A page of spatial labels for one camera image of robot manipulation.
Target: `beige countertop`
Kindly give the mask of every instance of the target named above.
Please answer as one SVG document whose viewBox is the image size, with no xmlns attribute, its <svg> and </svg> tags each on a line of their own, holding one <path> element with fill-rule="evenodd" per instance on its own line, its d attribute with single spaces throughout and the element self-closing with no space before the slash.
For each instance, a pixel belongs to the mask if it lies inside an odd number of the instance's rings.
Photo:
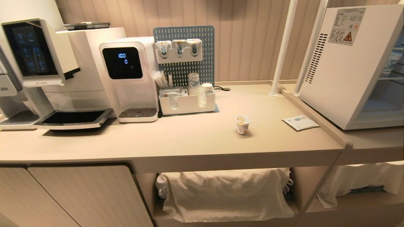
<svg viewBox="0 0 404 227">
<path fill-rule="evenodd" d="M 198 157 L 200 162 L 209 162 L 212 157 L 221 157 L 221 161 L 227 160 L 225 166 L 234 168 L 229 157 L 238 162 L 244 157 L 245 162 L 260 162 L 258 166 L 277 167 L 288 162 L 304 166 L 304 162 L 327 164 L 343 149 L 321 128 L 297 132 L 284 123 L 282 118 L 302 113 L 282 95 L 269 96 L 270 85 L 228 87 L 231 91 L 217 92 L 219 113 L 165 117 L 153 123 L 120 124 L 110 119 L 96 132 L 0 131 L 0 162 L 141 160 L 154 165 L 151 161 L 157 158 L 166 162 Z M 239 115 L 250 118 L 248 135 L 235 131 Z M 272 155 L 279 159 L 270 159 Z"/>
<path fill-rule="evenodd" d="M 295 84 L 282 84 L 282 87 L 293 93 Z M 349 154 L 341 154 L 339 164 L 398 161 L 404 158 L 402 126 L 357 130 L 341 130 L 337 126 L 335 128 L 352 143 Z"/>
</svg>

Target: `wall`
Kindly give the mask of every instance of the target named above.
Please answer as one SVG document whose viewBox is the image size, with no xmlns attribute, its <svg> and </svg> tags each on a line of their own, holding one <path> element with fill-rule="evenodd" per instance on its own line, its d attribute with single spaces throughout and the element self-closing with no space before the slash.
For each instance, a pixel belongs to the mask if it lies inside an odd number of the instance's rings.
<svg viewBox="0 0 404 227">
<path fill-rule="evenodd" d="M 281 79 L 297 79 L 320 0 L 300 0 Z M 398 0 L 330 0 L 329 7 Z M 108 21 L 130 36 L 155 27 L 213 25 L 215 80 L 272 80 L 289 0 L 56 0 L 65 23 Z"/>
</svg>

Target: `printed label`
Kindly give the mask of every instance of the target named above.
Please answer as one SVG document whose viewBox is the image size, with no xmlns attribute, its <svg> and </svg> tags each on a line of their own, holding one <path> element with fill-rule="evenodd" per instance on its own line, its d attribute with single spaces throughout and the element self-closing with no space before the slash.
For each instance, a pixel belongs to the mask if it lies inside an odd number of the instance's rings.
<svg viewBox="0 0 404 227">
<path fill-rule="evenodd" d="M 365 8 L 338 10 L 328 42 L 350 46 L 354 44 L 365 10 Z"/>
</svg>

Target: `yellow warning triangle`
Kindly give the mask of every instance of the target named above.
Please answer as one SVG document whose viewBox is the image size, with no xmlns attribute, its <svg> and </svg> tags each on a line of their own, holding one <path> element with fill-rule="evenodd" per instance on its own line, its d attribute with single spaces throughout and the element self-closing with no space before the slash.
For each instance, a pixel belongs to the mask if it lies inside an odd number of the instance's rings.
<svg viewBox="0 0 404 227">
<path fill-rule="evenodd" d="M 347 34 L 347 36 L 345 37 L 344 41 L 350 41 L 350 42 L 352 42 L 352 35 L 351 35 L 351 32 L 349 32 L 349 33 Z"/>
</svg>

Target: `white pole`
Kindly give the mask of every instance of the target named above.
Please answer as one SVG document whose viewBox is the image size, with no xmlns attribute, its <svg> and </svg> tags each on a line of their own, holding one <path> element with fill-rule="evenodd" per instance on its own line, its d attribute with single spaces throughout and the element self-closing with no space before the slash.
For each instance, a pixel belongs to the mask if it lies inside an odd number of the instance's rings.
<svg viewBox="0 0 404 227">
<path fill-rule="evenodd" d="M 272 89 L 269 93 L 269 95 L 271 96 L 278 95 L 277 88 L 279 84 L 280 74 L 282 72 L 283 61 L 285 60 L 286 50 L 288 48 L 290 31 L 292 30 L 293 18 L 295 17 L 296 5 L 297 0 L 290 0 L 288 16 L 286 17 L 285 30 L 283 31 L 282 42 L 280 44 L 278 62 L 276 63 L 275 75 L 274 79 L 272 80 Z"/>
<path fill-rule="evenodd" d="M 295 86 L 294 95 L 300 94 L 300 89 L 303 84 L 304 77 L 306 75 L 307 68 L 310 64 L 311 55 L 313 54 L 314 47 L 316 45 L 318 33 L 320 32 L 321 23 L 323 22 L 324 14 L 327 9 L 328 0 L 321 0 L 320 5 L 318 6 L 316 20 L 314 21 L 313 30 L 311 32 L 309 45 L 306 49 L 306 55 L 304 56 L 304 60 L 302 63 L 302 67 L 300 68 L 299 77 L 297 78 L 297 83 Z"/>
</svg>

